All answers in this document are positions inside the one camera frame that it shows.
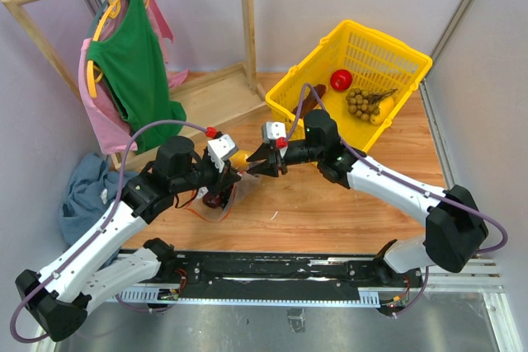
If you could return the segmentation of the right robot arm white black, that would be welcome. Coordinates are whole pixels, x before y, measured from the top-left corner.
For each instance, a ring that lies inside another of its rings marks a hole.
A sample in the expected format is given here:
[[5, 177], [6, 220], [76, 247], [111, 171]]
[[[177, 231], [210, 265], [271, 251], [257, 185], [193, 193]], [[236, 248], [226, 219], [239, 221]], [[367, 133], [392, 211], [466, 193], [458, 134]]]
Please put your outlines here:
[[388, 242], [378, 253], [375, 279], [391, 286], [403, 273], [437, 265], [459, 273], [488, 237], [470, 192], [460, 185], [445, 190], [392, 171], [341, 139], [337, 123], [325, 110], [304, 117], [304, 138], [289, 140], [285, 125], [268, 122], [263, 142], [248, 158], [249, 173], [278, 177], [293, 165], [313, 162], [323, 177], [391, 204], [418, 221], [422, 236]]

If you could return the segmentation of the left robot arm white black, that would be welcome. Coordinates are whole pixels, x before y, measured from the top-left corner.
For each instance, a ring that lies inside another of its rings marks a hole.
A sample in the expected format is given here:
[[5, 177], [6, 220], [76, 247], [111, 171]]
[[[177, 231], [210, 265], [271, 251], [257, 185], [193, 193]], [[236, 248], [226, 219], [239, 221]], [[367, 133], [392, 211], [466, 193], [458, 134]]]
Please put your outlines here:
[[107, 299], [133, 284], [171, 280], [177, 273], [177, 253], [159, 238], [146, 241], [127, 259], [104, 264], [124, 242], [171, 208], [180, 193], [202, 187], [222, 192], [240, 181], [229, 162], [237, 151], [227, 134], [217, 133], [203, 155], [196, 153], [189, 138], [171, 137], [62, 256], [39, 271], [24, 270], [18, 275], [19, 308], [26, 309], [45, 335], [58, 342], [75, 333]]

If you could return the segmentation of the clear zip bag orange zipper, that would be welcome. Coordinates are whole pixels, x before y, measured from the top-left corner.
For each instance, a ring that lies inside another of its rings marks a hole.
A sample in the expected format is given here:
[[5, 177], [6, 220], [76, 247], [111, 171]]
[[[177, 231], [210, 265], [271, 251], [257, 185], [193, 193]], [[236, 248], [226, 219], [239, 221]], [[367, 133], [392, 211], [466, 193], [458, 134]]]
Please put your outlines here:
[[223, 209], [211, 209], [202, 203], [202, 197], [209, 192], [203, 187], [199, 189], [197, 197], [184, 207], [184, 210], [208, 223], [222, 222], [230, 215], [234, 206], [241, 203], [249, 194], [251, 194], [260, 182], [260, 179], [257, 176], [249, 175], [247, 170], [237, 171], [241, 176], [241, 180], [235, 183], [230, 190], [225, 190], [221, 193], [224, 195], [225, 199], [225, 207]]

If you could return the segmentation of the yellow bell pepper toy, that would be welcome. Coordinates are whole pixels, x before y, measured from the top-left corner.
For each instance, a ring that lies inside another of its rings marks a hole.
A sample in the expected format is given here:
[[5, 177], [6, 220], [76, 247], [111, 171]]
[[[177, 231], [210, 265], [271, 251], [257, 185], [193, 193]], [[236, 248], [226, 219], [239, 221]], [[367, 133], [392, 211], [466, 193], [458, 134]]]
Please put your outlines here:
[[231, 166], [239, 171], [247, 170], [249, 166], [248, 158], [250, 155], [251, 153], [248, 150], [238, 150], [229, 158]]

